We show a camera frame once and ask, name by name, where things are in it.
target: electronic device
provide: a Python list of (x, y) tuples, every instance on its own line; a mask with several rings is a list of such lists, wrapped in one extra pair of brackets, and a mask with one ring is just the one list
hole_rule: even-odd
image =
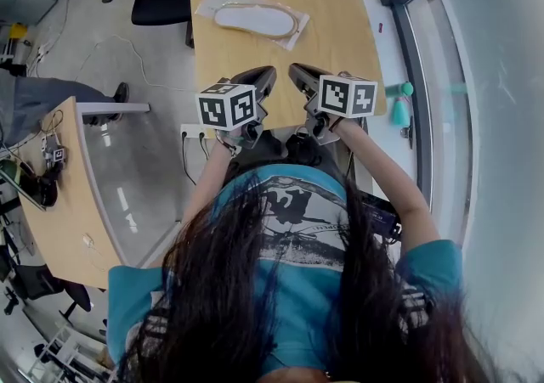
[(61, 168), (64, 167), (66, 163), (66, 149), (60, 144), (59, 136), (56, 132), (46, 134), (42, 137), (42, 154), (47, 170), (52, 169), (57, 163), (60, 164)]
[(220, 132), (240, 127), (241, 140), (236, 144), (252, 149), (263, 133), (263, 120), (268, 115), (262, 102), (272, 92), (276, 77), (273, 66), (263, 66), (230, 79), (221, 78), (196, 95), (201, 125)]
[(306, 95), (306, 128), (319, 144), (339, 139), (334, 132), (328, 131), (327, 114), (349, 119), (374, 114), (377, 82), (351, 76), (346, 71), (334, 76), (325, 70), (301, 63), (289, 66), (289, 77), (297, 89)]

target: cable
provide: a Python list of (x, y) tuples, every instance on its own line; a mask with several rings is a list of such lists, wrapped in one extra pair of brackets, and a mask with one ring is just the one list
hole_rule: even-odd
[(190, 181), (196, 185), (196, 182), (193, 180), (193, 178), (189, 175), (189, 173), (187, 172), (187, 163), (185, 161), (185, 137), (187, 137), (187, 132), (183, 131), (181, 133), (181, 157), (183, 158), (183, 161), (184, 161), (184, 170), (185, 170), (185, 174), (187, 175), (187, 177), (190, 179)]
[(353, 150), (349, 153), (349, 161), (348, 161), (348, 170), (346, 171), (346, 176), (349, 177), (349, 171), (351, 170), (351, 166), (354, 163), (354, 152)]
[(35, 172), (34, 172), (34, 169), (33, 169), (32, 167), (30, 167), (30, 166), (28, 165), (27, 162), (23, 161), (23, 159), (22, 159), (20, 156), (18, 156), (13, 150), (11, 150), (11, 149), (6, 145), (6, 143), (3, 142), (2, 145), (3, 145), (3, 147), (4, 147), (4, 148), (5, 148), (12, 156), (14, 156), (15, 158), (17, 158), (17, 160), (19, 160), (22, 164), (24, 164), (25, 166), (27, 166), (28, 169), (32, 171), (32, 173), (35, 173)]
[[(102, 255), (102, 253), (100, 253), (99, 250), (94, 246), (93, 239), (89, 237), (87, 234), (83, 235), (83, 245), (85, 245), (85, 247), (87, 248), (86, 253), (87, 253), (88, 261), (91, 263), (91, 265), (95, 267), (97, 270), (104, 272), (105, 271), (104, 255)], [(91, 251), (94, 251), (97, 255), (100, 256), (99, 259), (103, 262), (100, 267), (93, 262), (93, 258), (90, 256)]]
[(43, 60), (43, 58), (49, 54), (51, 52), (51, 50), (54, 48), (54, 46), (57, 44), (57, 42), (59, 41), (60, 39), (60, 36), (62, 36), (62, 33), (64, 32), (65, 30), (65, 27), (66, 27), (66, 21), (68, 20), (68, 8), (69, 8), (69, 5), (70, 5), (70, 0), (66, 0), (66, 3), (65, 3), (65, 17), (62, 21), (62, 26), (60, 27), (60, 31), (59, 31), (59, 34), (57, 35), (57, 37), (54, 39), (53, 43), (48, 47), (48, 49), (45, 49), (48, 44), (49, 44), (49, 41), (47, 41), (45, 43), (45, 45), (42, 45), (40, 47), (38, 47), (38, 54), (36, 56), (36, 58), (34, 59), (34, 61), (30, 64), (30, 66), (27, 67), (27, 72), (31, 75), (31, 68), (32, 66), (34, 66), (34, 71), (35, 71), (35, 74), (36, 74), (36, 77), (39, 78), (40, 75), (38, 74), (38, 71), (37, 71), (37, 67), (38, 65), (41, 63), (41, 61)]
[(206, 149), (204, 149), (204, 145), (202, 144), (202, 140), (204, 140), (204, 132), (198, 134), (198, 138), (201, 140), (202, 152), (204, 152), (204, 155), (206, 156), (206, 161), (208, 161), (210, 159), (210, 154), (207, 152)]
[[(54, 117), (57, 115), (57, 113), (60, 113), (60, 119), (59, 119), (59, 122), (54, 124)], [(47, 129), (43, 129), (42, 127), (42, 124), (40, 123), (40, 130), (45, 134), (45, 135), (49, 135), (51, 132), (54, 133), (55, 129), (57, 129), (59, 127), (59, 125), (62, 123), (62, 121), (64, 120), (65, 118), (65, 114), (63, 113), (62, 110), (56, 110), (54, 113), (53, 113), (53, 117), (51, 118), (51, 122), (49, 123), (48, 125), (48, 128)]]
[[(57, 115), (57, 113), (60, 113), (60, 119), (59, 121), (54, 124), (54, 118), (55, 116)], [(34, 134), (32, 137), (30, 137), (28, 140), (25, 140), (23, 143), (19, 142), (17, 144), (14, 144), (13, 146), (11, 146), (10, 148), (4, 143), (3, 141), (3, 131), (2, 131), (2, 128), (0, 127), (0, 131), (2, 131), (2, 133), (0, 134), (0, 147), (3, 146), (5, 148), (5, 151), (6, 151), (6, 155), (4, 156), (1, 156), (0, 157), (0, 160), (3, 160), (4, 158), (8, 158), (10, 157), (11, 155), (14, 156), (15, 158), (18, 158), (20, 161), (20, 157), (17, 156), (11, 149), (17, 149), (19, 150), (19, 148), (22, 148), (25, 144), (27, 143), (30, 143), (30, 141), (32, 141), (34, 138), (36, 138), (37, 136), (41, 135), (41, 134), (45, 134), (45, 135), (48, 135), (50, 134), (51, 132), (54, 132), (56, 128), (59, 127), (60, 123), (62, 123), (62, 121), (64, 120), (65, 118), (65, 115), (64, 113), (62, 112), (62, 110), (56, 110), (54, 113), (53, 113), (53, 117), (51, 118), (51, 122), (49, 123), (47, 129), (43, 129), (43, 125), (42, 123), (40, 122), (40, 131), (38, 131), (36, 134)]]
[(80, 76), (82, 70), (83, 70), (83, 66), (85, 66), (85, 64), (87, 63), (87, 61), (89, 60), (89, 58), (91, 57), (91, 55), (93, 55), (93, 52), (94, 50), (101, 44), (101, 43), (104, 43), (108, 40), (110, 40), (111, 38), (113, 37), (116, 37), (117, 39), (119, 40), (122, 40), (124, 42), (128, 42), (130, 44), (130, 47), (132, 48), (133, 50), (133, 53), (136, 54), (136, 57), (139, 58), (139, 66), (140, 66), (140, 69), (142, 70), (142, 76), (144, 76), (144, 81), (145, 81), (145, 84), (147, 84), (148, 86), (150, 87), (164, 87), (164, 88), (168, 88), (170, 90), (176, 90), (178, 92), (192, 92), (194, 93), (195, 92), (195, 89), (189, 89), (189, 88), (177, 88), (177, 87), (170, 87), (170, 86), (164, 86), (162, 84), (151, 84), (149, 81), (147, 81), (147, 76), (145, 75), (145, 68), (144, 68), (144, 59), (142, 59), (142, 56), (138, 53), (138, 51), (136, 51), (136, 48), (134, 47), (134, 44), (132, 43), (131, 40), (129, 39), (126, 39), (124, 37), (121, 37), (121, 36), (118, 36), (117, 34), (112, 34), (111, 36), (107, 37), (106, 39), (104, 40), (101, 40), (100, 42), (96, 42), (93, 46), (93, 49), (91, 49), (91, 52), (89, 54), (87, 54), (87, 57), (85, 58), (85, 60), (83, 61), (82, 65), (79, 67), (79, 71), (77, 72), (77, 75), (76, 75), (76, 78), (74, 79), (74, 81), (77, 81), (77, 78)]
[(207, 147), (206, 139), (204, 138), (204, 147), (206, 148), (207, 157), (210, 157), (210, 149)]

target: floor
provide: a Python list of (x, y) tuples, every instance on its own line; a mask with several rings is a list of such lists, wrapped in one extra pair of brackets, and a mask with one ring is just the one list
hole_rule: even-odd
[[(125, 115), (115, 124), (87, 127), (86, 139), (102, 199), (129, 263), (136, 265), (181, 218), (193, 184), (183, 173), (181, 123), (197, 123), (195, 55), (184, 45), (184, 25), (132, 25), (133, 0), (59, 0), (34, 31), (35, 49), (51, 48), (37, 68), (40, 77), (77, 80), (112, 96), (119, 82), (130, 86), (131, 102), (150, 103), (146, 115)], [(143, 59), (149, 86), (142, 75)], [(197, 179), (205, 156), (195, 140), (185, 144), (188, 171)], [(40, 263), (25, 255), (24, 262)], [(77, 308), (72, 322), (99, 337), (107, 313), (107, 291), (89, 288), (93, 309)], [(51, 331), (58, 310), (70, 305), (64, 293), (31, 304), (31, 313)]]

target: glass wall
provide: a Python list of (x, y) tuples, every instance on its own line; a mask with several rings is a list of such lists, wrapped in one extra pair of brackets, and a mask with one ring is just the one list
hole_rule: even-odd
[(459, 48), (478, 172), (467, 309), (501, 368), (544, 369), (544, 0), (442, 0)]
[(441, 0), (407, 5), (428, 90), (434, 221), (440, 235), (462, 245), (472, 183), (472, 133), (467, 88)]

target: wooden table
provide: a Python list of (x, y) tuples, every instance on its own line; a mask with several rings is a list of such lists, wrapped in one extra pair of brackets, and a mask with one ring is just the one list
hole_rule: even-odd
[[(191, 0), (193, 13), (201, 0)], [(304, 63), (337, 74), (378, 81), (376, 114), (386, 112), (382, 71), (362, 0), (272, 0), (309, 14), (309, 23), (292, 51), (242, 31), (225, 30), (212, 20), (193, 16), (196, 81), (204, 89), (221, 77), (254, 67), (273, 65), (278, 72), (272, 94), (264, 102), (267, 129), (303, 125), (305, 97), (288, 75), (291, 63)]]
[[(75, 98), (69, 98), (57, 110), (62, 110), (63, 117), (56, 132), (67, 152), (67, 162), (58, 181), (59, 197), (46, 211), (40, 211), (22, 196), (21, 206), (53, 276), (107, 288), (108, 270), (124, 261), (93, 175), (82, 118), (116, 112), (141, 113), (149, 111), (150, 107), (148, 104), (77, 104)], [(44, 119), (44, 128), (48, 127), (53, 115), (54, 111)], [(57, 113), (55, 124), (59, 120), (60, 113)], [(41, 137), (36, 137), (20, 149), (21, 158), (39, 175), (43, 174), (45, 166), (41, 142)], [(93, 241), (93, 248), (85, 245), (83, 236)]]

